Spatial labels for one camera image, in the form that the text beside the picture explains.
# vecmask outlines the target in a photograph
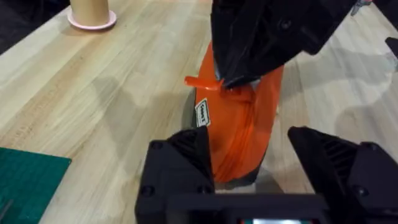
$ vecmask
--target label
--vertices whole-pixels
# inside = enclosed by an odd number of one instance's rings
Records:
[[[195,111],[197,113],[197,126],[209,126],[210,116],[209,107],[207,105],[207,98],[204,98],[195,106]]]

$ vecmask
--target orange bag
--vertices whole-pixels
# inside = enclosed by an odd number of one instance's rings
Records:
[[[283,66],[263,76],[254,90],[248,84],[225,90],[215,77],[211,43],[199,76],[185,82],[197,88],[197,125],[208,126],[216,182],[240,179],[264,157],[279,102]]]

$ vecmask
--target wooden table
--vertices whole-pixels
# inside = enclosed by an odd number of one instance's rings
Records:
[[[108,32],[73,29],[64,11],[0,56],[0,146],[73,159],[41,223],[135,222],[147,145],[181,128],[192,90],[183,78],[197,74],[211,38],[210,0],[110,6],[119,20]],[[287,64],[259,183],[273,177],[286,192],[312,191],[286,136],[292,125],[376,141],[398,159],[387,36],[398,34],[365,7],[317,56]]]

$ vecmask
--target green cutting mat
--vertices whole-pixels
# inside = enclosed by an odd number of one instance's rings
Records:
[[[0,148],[0,224],[36,224],[50,203],[70,159]]]

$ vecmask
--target black device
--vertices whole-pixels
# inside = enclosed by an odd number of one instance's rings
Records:
[[[151,142],[136,203],[138,224],[398,223],[398,165],[380,146],[306,127],[288,135],[316,194],[215,194],[207,128],[199,127]]]
[[[301,51],[316,54],[356,0],[214,0],[216,77],[233,88],[261,78]]]

